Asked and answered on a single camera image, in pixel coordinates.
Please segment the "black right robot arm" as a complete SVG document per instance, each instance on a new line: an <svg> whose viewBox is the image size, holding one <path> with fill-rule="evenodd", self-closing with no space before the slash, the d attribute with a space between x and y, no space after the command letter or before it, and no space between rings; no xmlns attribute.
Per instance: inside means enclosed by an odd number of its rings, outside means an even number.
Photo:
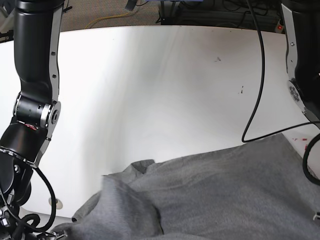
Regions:
<svg viewBox="0 0 320 240"><path fill-rule="evenodd" d="M14 13L14 63L20 92L12 118L0 139L0 237L3 240L56 240L49 232L57 203L54 190L39 169L59 120L60 75L58 47L62 0L18 0ZM51 202L48 222L40 226L36 213L19 217L32 191L37 173L46 185Z"/></svg>

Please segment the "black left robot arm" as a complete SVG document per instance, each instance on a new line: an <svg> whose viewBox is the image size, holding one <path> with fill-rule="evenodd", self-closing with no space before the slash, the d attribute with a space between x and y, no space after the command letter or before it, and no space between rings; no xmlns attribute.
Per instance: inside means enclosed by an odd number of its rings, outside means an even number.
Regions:
<svg viewBox="0 0 320 240"><path fill-rule="evenodd" d="M305 117L320 120L320 2L282 0L290 94Z"/></svg>

